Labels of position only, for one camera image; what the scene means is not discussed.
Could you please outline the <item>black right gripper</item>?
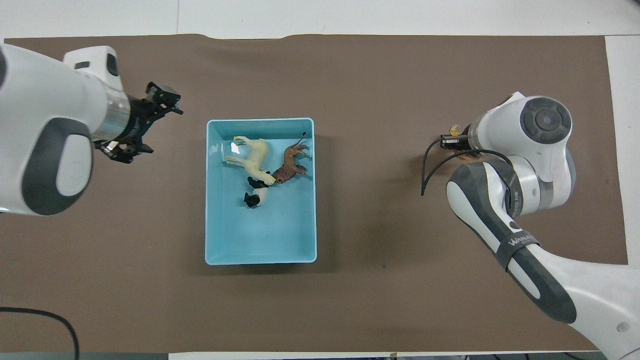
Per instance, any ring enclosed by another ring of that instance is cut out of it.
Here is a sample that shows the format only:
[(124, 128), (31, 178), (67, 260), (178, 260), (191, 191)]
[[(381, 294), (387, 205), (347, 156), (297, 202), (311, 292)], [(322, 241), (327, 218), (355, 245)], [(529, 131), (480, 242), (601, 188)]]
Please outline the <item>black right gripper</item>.
[(439, 137), (439, 146), (442, 150), (452, 152), (464, 152), (473, 149), (470, 144), (468, 134), (442, 134)]

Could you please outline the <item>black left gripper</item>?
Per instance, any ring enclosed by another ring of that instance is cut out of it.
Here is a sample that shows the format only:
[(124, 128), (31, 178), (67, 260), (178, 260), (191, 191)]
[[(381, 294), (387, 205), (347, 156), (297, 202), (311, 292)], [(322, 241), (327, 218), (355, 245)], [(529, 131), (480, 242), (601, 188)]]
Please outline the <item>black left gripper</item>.
[(150, 145), (143, 142), (142, 137), (155, 122), (154, 117), (164, 117), (169, 113), (182, 116), (185, 112), (180, 108), (182, 95), (171, 86), (149, 82), (146, 86), (146, 97), (137, 99), (130, 97), (130, 117), (120, 141), (96, 140), (93, 146), (112, 161), (130, 164), (134, 157), (154, 152)]

